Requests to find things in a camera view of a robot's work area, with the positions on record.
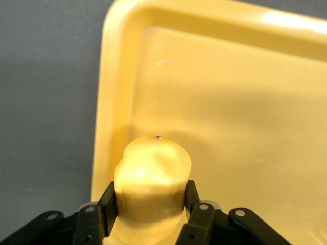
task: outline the yellow soft object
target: yellow soft object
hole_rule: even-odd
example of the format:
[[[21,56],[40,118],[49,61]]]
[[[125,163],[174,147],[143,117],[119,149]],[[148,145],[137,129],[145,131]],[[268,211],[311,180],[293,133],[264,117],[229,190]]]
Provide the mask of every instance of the yellow soft object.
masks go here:
[[[187,151],[171,140],[141,137],[126,146],[114,175],[122,243],[152,245],[174,230],[190,171]]]

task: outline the gray background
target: gray background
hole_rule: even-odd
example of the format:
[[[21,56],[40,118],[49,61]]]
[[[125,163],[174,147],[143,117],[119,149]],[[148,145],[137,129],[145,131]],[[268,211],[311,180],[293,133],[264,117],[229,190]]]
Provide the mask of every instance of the gray background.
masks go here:
[[[112,0],[0,0],[0,240],[90,199],[102,24]],[[327,18],[327,0],[245,0]]]

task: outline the screw hole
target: screw hole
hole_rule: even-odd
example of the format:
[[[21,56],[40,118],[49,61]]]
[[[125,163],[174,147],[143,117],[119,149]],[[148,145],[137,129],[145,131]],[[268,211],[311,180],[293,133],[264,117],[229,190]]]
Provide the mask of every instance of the screw hole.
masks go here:
[[[194,235],[194,234],[189,235],[189,239],[195,240],[196,239],[196,235]]]
[[[92,239],[92,236],[91,235],[88,235],[88,236],[85,236],[83,238],[83,241],[91,241],[91,239]]]

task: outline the yellow object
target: yellow object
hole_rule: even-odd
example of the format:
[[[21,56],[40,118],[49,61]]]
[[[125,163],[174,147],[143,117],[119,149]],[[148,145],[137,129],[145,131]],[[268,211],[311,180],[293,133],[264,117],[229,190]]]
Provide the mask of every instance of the yellow object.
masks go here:
[[[202,199],[252,209],[292,244],[327,244],[326,21],[227,0],[117,0],[96,127],[93,200],[125,146],[160,132],[189,153]]]
[[[116,230],[127,245],[153,245],[170,235],[184,210],[191,160],[180,145],[141,137],[126,146],[116,167]]]

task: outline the yellow tray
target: yellow tray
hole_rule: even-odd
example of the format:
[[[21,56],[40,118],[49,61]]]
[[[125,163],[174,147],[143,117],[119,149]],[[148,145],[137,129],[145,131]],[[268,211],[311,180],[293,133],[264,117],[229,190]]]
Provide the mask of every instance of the yellow tray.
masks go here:
[[[293,244],[327,244],[327,22],[226,0],[116,1],[93,200],[143,135],[186,148],[202,199],[252,209]]]

